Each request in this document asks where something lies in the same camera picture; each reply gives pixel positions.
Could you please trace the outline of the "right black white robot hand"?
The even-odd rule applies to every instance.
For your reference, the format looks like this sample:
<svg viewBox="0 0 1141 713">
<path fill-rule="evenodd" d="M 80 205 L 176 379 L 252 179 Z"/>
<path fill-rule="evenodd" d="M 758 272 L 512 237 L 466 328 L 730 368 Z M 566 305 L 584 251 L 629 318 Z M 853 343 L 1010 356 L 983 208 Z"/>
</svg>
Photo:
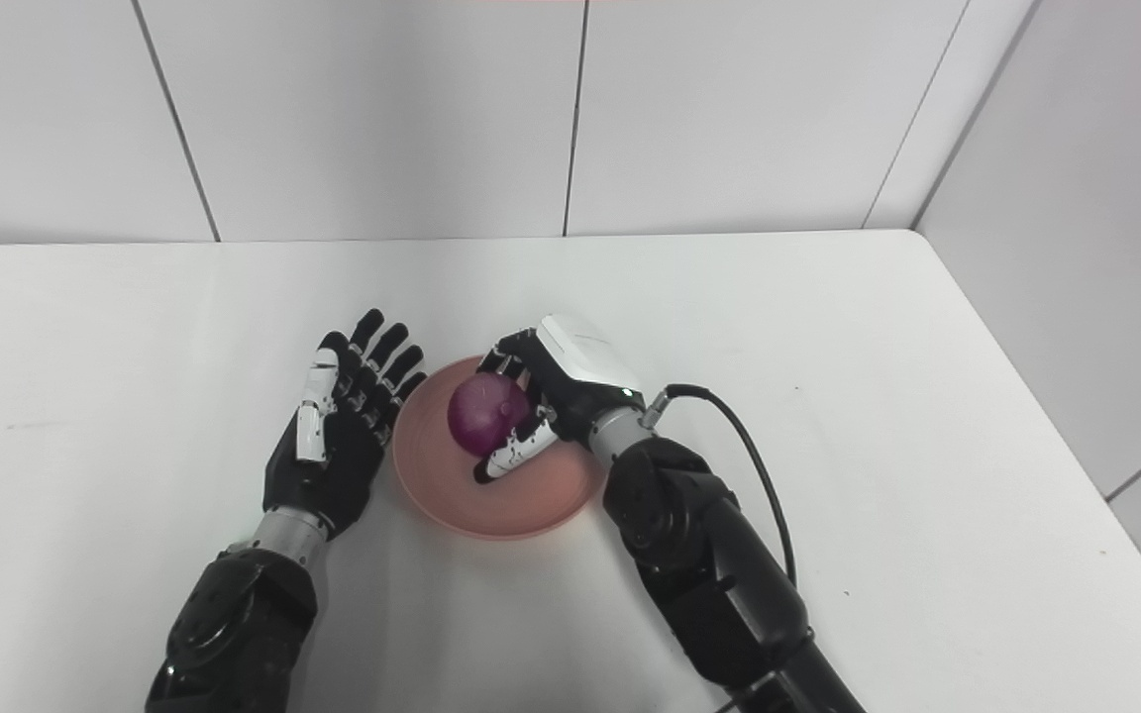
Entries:
<svg viewBox="0 0 1141 713">
<path fill-rule="evenodd" d="M 646 411 L 640 379 L 588 321 L 547 315 L 534 329 L 503 337 L 476 373 L 526 379 L 531 414 L 472 470 L 476 483 L 497 481 L 553 441 L 589 447 L 589 437 L 617 411 Z"/>
</svg>

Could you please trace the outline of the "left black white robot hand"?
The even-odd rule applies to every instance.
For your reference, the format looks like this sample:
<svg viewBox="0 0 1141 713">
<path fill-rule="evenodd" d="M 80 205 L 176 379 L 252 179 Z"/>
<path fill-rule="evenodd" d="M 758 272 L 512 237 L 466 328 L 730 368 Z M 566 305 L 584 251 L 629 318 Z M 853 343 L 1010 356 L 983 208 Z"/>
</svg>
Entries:
<svg viewBox="0 0 1141 713">
<path fill-rule="evenodd" d="M 313 516 L 327 538 L 361 519 L 393 429 L 424 383 L 424 353 L 403 322 L 371 308 L 351 334 L 321 340 L 265 469 L 262 510 Z"/>
</svg>

